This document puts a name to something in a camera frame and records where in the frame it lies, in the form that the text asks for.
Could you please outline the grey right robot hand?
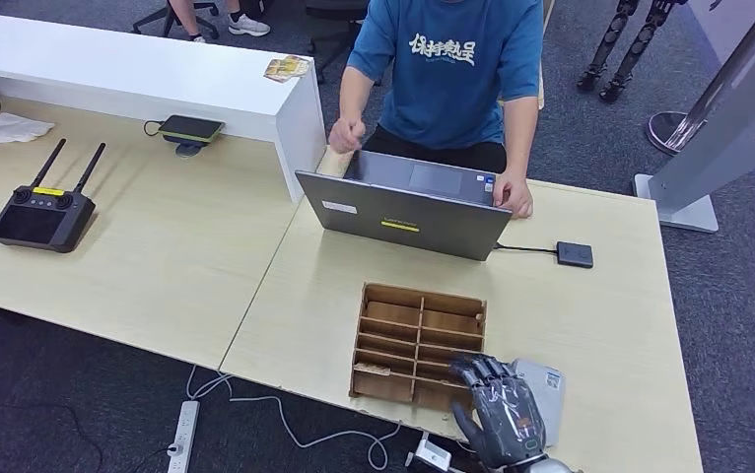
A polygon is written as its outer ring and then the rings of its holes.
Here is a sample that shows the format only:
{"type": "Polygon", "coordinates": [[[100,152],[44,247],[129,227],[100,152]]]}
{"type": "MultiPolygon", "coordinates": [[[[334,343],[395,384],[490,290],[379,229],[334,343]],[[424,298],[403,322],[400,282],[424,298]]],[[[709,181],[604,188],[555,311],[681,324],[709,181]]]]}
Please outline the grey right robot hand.
{"type": "Polygon", "coordinates": [[[472,395],[475,416],[456,401],[450,409],[485,467],[526,472],[548,458],[539,408],[511,365],[489,355],[464,354],[451,360],[449,370],[472,395]]]}

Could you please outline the person's left hand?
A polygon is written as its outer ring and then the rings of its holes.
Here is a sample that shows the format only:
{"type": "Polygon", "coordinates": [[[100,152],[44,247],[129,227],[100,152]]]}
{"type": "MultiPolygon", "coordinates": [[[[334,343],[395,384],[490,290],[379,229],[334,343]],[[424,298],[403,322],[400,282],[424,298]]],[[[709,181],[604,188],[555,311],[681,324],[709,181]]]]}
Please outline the person's left hand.
{"type": "Polygon", "coordinates": [[[506,170],[495,180],[493,190],[495,207],[509,210],[513,219],[527,219],[533,214],[533,197],[525,175],[516,170],[506,170]]]}

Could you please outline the person's right hand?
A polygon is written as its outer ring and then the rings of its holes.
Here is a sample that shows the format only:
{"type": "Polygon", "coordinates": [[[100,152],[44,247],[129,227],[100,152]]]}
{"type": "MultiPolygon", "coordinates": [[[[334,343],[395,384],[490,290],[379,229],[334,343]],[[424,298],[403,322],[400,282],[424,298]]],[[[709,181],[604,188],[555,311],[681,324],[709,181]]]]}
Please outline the person's right hand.
{"type": "Polygon", "coordinates": [[[365,131],[361,118],[340,117],[329,133],[329,147],[334,153],[341,155],[360,150],[365,131]]]}

